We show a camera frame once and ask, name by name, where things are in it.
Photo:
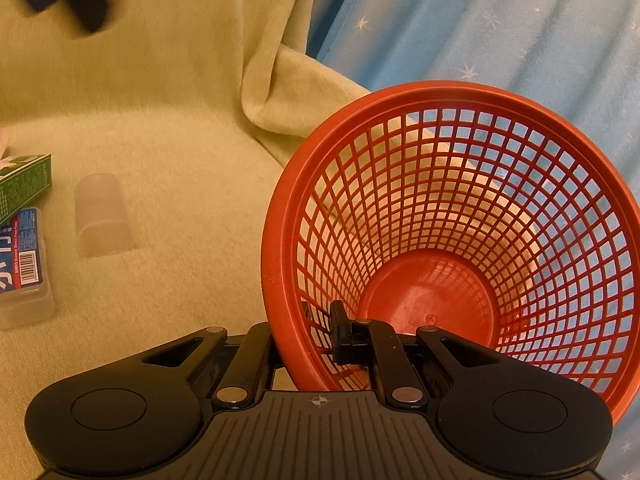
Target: barcode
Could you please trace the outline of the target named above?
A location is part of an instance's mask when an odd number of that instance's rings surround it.
[[[20,282],[23,285],[37,283],[40,281],[38,276],[38,264],[36,260],[36,251],[24,251],[18,253],[18,266],[20,267]]]

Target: blue label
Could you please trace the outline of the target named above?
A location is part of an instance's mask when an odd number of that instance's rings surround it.
[[[0,226],[0,293],[42,283],[37,214],[22,209]]]

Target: yellow fabric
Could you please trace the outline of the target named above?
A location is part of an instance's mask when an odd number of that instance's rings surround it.
[[[304,55],[312,0],[114,1],[108,29],[81,39],[63,4],[29,17],[0,0],[0,127],[11,153],[52,153],[37,205],[57,307],[0,333],[2,480],[40,472],[22,418],[43,387],[264,319],[260,236],[282,165],[366,93]],[[94,171],[120,177],[139,242],[82,259],[73,189]]]

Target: green cardboard box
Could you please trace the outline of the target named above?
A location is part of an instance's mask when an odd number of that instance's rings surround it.
[[[51,155],[8,156],[0,160],[0,224],[51,186]]]

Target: red plastic basket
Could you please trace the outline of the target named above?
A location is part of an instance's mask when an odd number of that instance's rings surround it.
[[[435,324],[600,393],[640,384],[640,210],[580,131],[520,96],[421,82],[338,111],[287,165],[262,287],[301,390],[366,388],[330,357],[328,306]]]

